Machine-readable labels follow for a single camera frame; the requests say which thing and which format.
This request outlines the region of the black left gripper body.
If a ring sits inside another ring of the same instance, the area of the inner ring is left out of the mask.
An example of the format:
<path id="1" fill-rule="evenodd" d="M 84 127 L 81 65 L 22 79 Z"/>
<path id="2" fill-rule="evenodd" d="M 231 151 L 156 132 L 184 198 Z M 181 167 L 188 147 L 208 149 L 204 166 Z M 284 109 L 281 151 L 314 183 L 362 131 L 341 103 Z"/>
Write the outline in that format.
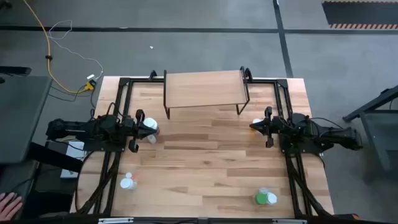
<path id="1" fill-rule="evenodd" d="M 136 119 L 133 119 L 131 116 L 127 115 L 124 117 L 123 125 L 126 127 L 126 136 L 132 137 L 129 141 L 128 148 L 131 152 L 138 152 L 139 146 L 137 145 L 137 139 L 139 139 L 139 128 L 141 123 L 143 123 L 145 119 L 145 114 L 142 109 L 138 109 L 135 115 Z"/>

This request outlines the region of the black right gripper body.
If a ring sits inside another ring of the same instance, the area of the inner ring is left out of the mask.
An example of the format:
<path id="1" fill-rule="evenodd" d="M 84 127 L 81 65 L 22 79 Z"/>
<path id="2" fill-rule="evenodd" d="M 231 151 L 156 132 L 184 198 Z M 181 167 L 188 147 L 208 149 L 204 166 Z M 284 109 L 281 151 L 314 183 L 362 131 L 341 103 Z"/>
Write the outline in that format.
<path id="1" fill-rule="evenodd" d="M 265 129 L 266 129 L 266 148 L 271 148 L 274 145 L 274 139 L 272 134 L 279 134 L 280 130 L 282 129 L 282 120 L 280 116 L 273 116 L 272 115 L 272 108 L 268 106 L 265 109 Z"/>

